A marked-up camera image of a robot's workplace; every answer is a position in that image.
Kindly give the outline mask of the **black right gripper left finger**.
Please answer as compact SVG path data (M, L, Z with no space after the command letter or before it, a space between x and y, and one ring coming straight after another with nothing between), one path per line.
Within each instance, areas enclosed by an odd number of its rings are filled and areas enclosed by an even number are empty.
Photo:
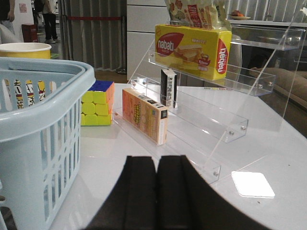
M87 230L156 229L156 173L148 156L128 156L111 193Z

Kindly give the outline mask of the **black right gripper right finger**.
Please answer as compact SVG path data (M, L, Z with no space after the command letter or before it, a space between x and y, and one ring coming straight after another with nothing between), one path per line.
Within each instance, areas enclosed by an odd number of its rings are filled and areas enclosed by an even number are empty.
M186 156L163 156L158 165L160 230L265 230L217 194Z

